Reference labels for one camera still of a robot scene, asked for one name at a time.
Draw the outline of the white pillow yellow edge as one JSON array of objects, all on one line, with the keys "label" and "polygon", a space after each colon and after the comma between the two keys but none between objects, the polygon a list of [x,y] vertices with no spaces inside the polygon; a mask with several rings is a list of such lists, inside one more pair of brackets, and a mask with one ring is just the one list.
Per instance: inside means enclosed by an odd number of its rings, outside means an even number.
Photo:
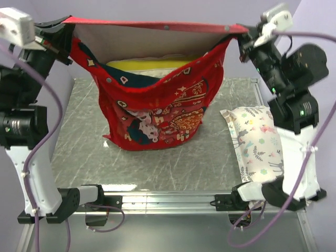
[{"label": "white pillow yellow edge", "polygon": [[110,61],[106,63],[106,65],[137,75],[163,78],[175,69],[183,67],[199,57],[200,56],[166,55],[160,58],[147,57],[116,60]]}]

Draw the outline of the red pillowcase grey print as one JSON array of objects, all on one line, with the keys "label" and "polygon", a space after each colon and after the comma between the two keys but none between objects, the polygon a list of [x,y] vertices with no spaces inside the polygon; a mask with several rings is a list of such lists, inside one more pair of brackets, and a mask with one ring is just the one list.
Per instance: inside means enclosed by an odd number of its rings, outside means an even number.
[{"label": "red pillowcase grey print", "polygon": [[[70,56],[88,71],[108,121],[107,138],[128,151],[159,150],[188,141],[202,123],[224,76],[226,49],[242,25],[125,22],[69,17]],[[166,55],[200,56],[163,78],[106,63]]]}]

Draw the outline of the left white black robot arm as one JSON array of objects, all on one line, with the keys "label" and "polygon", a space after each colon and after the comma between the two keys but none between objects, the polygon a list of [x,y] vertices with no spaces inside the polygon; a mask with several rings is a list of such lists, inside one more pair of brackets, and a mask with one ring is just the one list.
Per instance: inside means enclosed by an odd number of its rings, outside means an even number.
[{"label": "left white black robot arm", "polygon": [[101,185],[89,184],[58,188],[49,157],[49,138],[54,129],[47,125],[47,108],[37,104],[41,88],[55,61],[70,65],[74,25],[65,18],[34,23],[30,20],[3,19],[1,35],[9,41],[5,52],[14,57],[14,66],[1,66],[1,147],[11,159],[24,194],[25,208],[18,215],[20,224],[34,224],[45,218],[60,224],[80,206],[100,211],[106,198]]}]

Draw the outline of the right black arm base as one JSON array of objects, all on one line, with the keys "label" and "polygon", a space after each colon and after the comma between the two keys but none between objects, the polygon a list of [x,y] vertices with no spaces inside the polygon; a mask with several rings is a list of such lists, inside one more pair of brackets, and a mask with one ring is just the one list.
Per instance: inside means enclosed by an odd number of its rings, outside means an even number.
[{"label": "right black arm base", "polygon": [[[231,192],[230,194],[216,194],[214,200],[209,203],[216,208],[216,211],[224,212],[245,212],[250,209],[249,202],[245,202],[241,199],[237,192]],[[229,221],[232,225],[240,218],[242,214],[229,214]],[[252,224],[252,216],[248,214],[238,223],[238,228],[247,228]]]}]

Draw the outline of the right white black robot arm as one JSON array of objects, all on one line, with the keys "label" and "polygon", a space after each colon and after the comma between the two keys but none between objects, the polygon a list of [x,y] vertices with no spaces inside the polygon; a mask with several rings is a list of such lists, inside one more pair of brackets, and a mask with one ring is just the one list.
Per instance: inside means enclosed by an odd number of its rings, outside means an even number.
[{"label": "right white black robot arm", "polygon": [[267,202],[290,211],[327,196],[316,177],[314,153],[325,126],[319,126],[319,106],[309,87],[328,76],[327,56],[316,44],[306,43],[281,54],[276,31],[261,33],[248,27],[237,35],[240,60],[251,61],[275,95],[268,102],[274,125],[283,135],[283,174],[270,182],[244,182],[233,187],[226,205],[242,210],[250,202]]}]

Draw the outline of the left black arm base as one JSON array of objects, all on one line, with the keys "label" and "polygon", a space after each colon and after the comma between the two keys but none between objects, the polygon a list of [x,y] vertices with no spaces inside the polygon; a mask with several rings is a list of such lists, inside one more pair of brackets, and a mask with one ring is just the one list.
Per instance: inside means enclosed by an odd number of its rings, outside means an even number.
[{"label": "left black arm base", "polygon": [[121,217],[123,223],[122,203],[123,196],[121,195],[104,196],[102,201],[80,205],[74,214],[84,214],[86,225],[92,228],[104,227],[112,214]]}]

